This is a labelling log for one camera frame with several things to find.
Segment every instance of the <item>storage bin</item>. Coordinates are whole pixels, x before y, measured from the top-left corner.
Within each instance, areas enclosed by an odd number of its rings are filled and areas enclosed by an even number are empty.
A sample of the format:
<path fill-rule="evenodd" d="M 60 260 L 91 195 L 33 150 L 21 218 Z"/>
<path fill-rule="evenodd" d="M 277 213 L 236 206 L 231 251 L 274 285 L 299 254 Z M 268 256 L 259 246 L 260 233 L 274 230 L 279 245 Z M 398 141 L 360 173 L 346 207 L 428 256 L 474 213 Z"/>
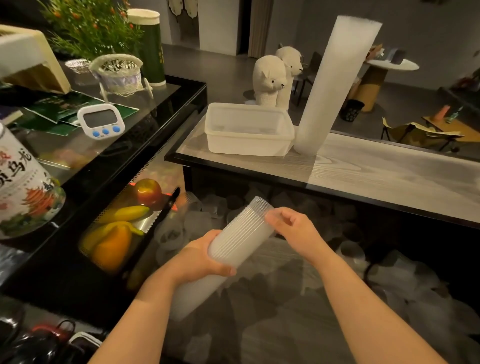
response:
<path fill-rule="evenodd" d="M 212 103 L 205 116 L 212 153 L 283 157 L 295 139 L 285 110 L 256 105 Z"/>

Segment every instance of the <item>round table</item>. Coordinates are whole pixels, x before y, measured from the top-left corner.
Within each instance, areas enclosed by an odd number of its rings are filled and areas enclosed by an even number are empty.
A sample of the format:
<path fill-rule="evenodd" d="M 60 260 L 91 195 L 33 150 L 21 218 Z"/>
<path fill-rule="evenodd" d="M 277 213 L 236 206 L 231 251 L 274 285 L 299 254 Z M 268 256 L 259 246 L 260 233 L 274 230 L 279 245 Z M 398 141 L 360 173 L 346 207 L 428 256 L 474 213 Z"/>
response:
<path fill-rule="evenodd" d="M 373 110 L 378 93 L 382 87 L 388 70 L 395 71 L 416 71 L 420 66 L 412 61 L 403 60 L 401 64 L 393 64 L 389 61 L 367 61 L 369 64 L 367 72 L 364 74 L 358 91 L 354 99 L 365 104 L 362 109 L 363 112 L 370 112 Z"/>

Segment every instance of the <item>table pedestal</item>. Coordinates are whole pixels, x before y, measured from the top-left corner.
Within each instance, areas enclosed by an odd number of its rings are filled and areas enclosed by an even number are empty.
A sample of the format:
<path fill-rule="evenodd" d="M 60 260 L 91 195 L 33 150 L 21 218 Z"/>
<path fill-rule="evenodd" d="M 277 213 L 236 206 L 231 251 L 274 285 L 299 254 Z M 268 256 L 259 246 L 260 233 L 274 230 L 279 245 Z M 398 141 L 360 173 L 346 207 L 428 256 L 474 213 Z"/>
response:
<path fill-rule="evenodd" d="M 377 100 L 380 87 L 382 87 L 388 70 L 370 66 L 363 76 L 358 92 L 354 97 L 365 104 L 363 112 L 371 112 Z"/>

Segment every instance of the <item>white stuffed animal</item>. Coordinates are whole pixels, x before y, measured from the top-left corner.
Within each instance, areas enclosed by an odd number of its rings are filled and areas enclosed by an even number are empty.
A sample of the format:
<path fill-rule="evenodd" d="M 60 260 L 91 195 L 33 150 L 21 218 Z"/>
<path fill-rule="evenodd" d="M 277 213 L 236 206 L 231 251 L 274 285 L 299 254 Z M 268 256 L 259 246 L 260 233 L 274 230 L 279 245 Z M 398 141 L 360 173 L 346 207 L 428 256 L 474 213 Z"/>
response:
<path fill-rule="evenodd" d="M 264 56 L 255 62 L 253 90 L 257 105 L 275 107 L 279 90 L 287 85 L 285 64 L 277 56 Z"/>
<path fill-rule="evenodd" d="M 287 72 L 287 85 L 278 92 L 276 97 L 276 107 L 288 110 L 292 93 L 293 78 L 303 71 L 303 66 L 301 65 L 300 60 L 301 55 L 295 48 L 282 47 L 276 51 L 276 56 L 283 61 Z"/>

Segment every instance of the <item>white round tabletop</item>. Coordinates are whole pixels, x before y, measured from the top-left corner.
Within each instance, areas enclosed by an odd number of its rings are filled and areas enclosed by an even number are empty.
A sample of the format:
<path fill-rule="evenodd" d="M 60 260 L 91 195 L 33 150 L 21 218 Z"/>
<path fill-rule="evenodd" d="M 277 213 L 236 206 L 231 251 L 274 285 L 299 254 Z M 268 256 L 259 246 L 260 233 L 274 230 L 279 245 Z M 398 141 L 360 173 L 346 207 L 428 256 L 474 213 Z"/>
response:
<path fill-rule="evenodd" d="M 403 60 L 402 63 L 400 64 L 393 64 L 389 61 L 371 60 L 371 61 L 367 61 L 367 64 L 373 67 L 383 68 L 385 70 L 396 70 L 396 71 L 416 71 L 417 69 L 420 68 L 418 64 L 409 60 Z"/>

